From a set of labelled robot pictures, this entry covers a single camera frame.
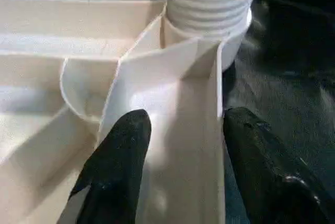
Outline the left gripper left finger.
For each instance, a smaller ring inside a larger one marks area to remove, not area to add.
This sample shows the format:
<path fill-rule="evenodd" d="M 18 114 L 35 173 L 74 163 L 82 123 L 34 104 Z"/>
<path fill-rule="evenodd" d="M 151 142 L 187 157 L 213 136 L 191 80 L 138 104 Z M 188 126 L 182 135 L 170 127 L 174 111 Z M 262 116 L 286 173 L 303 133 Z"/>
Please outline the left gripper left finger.
<path fill-rule="evenodd" d="M 135 223 L 151 121 L 144 109 L 121 116 L 86 160 L 58 223 Z"/>

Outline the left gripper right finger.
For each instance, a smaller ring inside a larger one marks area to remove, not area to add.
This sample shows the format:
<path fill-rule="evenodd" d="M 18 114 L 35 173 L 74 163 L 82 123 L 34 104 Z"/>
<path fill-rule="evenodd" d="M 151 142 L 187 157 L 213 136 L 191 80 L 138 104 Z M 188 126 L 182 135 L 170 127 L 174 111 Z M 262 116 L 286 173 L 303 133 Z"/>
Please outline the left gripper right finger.
<path fill-rule="evenodd" d="M 334 198 L 266 121 L 229 108 L 223 132 L 250 223 L 334 223 Z"/>

